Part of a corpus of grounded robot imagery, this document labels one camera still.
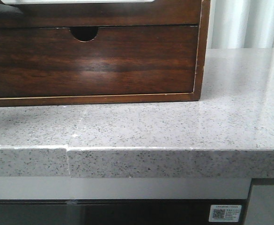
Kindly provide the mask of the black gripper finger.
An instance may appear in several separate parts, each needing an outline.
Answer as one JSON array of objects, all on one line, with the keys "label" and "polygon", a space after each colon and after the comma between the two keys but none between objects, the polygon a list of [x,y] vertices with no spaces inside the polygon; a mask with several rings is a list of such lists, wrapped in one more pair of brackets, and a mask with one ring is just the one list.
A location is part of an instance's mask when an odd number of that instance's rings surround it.
[{"label": "black gripper finger", "polygon": [[22,11],[17,7],[0,4],[0,14],[22,14]]}]

